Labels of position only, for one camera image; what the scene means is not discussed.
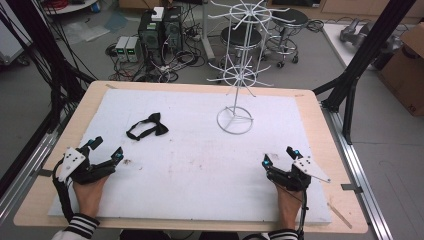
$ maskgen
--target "hand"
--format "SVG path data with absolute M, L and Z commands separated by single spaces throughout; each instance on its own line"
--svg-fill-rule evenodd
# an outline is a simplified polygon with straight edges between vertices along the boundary
M 96 218 L 99 211 L 100 199 L 103 194 L 103 186 L 108 178 L 109 176 L 106 176 L 97 182 L 85 185 L 76 182 L 73 183 L 80 213 Z
M 288 191 L 285 187 L 275 184 L 278 193 L 278 210 L 283 229 L 296 228 L 296 216 L 302 206 L 302 191 Z

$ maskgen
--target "stool seat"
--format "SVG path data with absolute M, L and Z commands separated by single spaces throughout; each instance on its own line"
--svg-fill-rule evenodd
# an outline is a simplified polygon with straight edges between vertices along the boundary
M 230 40 L 228 41 L 228 29 L 229 27 L 224 28 L 221 31 L 221 39 L 225 42 L 229 42 L 233 46 L 243 47 L 244 39 L 246 36 L 246 26 L 240 25 L 236 30 L 231 28 Z M 250 44 L 247 47 L 254 47 L 262 41 L 262 35 L 256 29 L 252 29 L 252 34 L 250 35 Z
M 309 21 L 308 16 L 306 16 L 303 12 L 296 9 L 291 9 L 291 8 L 287 10 L 286 12 L 275 11 L 272 13 L 272 16 L 280 18 L 280 19 L 284 19 L 287 21 L 295 20 L 292 23 L 286 23 L 277 19 L 273 19 L 273 22 L 280 27 L 301 28 L 303 27 L 303 25 L 305 25 Z

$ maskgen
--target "sleeve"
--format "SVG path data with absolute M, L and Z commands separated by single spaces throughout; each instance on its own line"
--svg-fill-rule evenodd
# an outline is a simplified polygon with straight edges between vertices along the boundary
M 77 213 L 72 218 L 69 226 L 65 230 L 57 232 L 52 240 L 91 239 L 94 230 L 96 230 L 99 224 L 100 222 L 96 219 Z
M 271 240 L 298 240 L 297 232 L 293 229 L 281 229 L 268 233 Z

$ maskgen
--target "wooden table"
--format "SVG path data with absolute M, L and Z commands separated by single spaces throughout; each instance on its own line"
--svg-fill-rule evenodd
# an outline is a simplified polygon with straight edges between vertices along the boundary
M 72 116 L 62 136 L 44 165 L 52 170 L 63 156 L 66 147 L 78 147 L 93 118 L 103 95 L 108 89 L 138 89 L 148 91 L 173 91 L 195 93 L 226 93 L 228 86 L 156 84 L 97 81 L 90 85 L 87 93 Z M 341 184 L 350 183 L 336 145 L 326 124 L 318 101 L 312 91 L 297 89 L 252 88 L 257 95 L 294 97 L 304 124 L 315 161 L 332 179 L 331 184 L 322 184 L 331 212 L 332 223 L 320 226 L 305 226 L 306 232 L 364 233 L 368 230 L 362 210 L 353 191 L 342 190 Z M 56 190 L 51 178 L 39 176 L 20 209 L 14 223 L 18 226 L 67 226 L 64 217 L 48 216 Z M 100 219 L 103 228 L 143 228 L 174 230 L 220 230 L 260 231 L 278 229 L 276 223 L 235 221 L 192 221 L 167 219 Z

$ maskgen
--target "person's left hand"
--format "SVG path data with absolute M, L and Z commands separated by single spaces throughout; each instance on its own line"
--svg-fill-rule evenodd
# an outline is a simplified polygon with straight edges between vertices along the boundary
M 109 176 L 101 178 L 97 182 L 81 185 L 74 182 L 74 191 L 77 196 L 79 212 L 92 218 L 96 218 L 99 204 L 103 194 L 103 186 Z

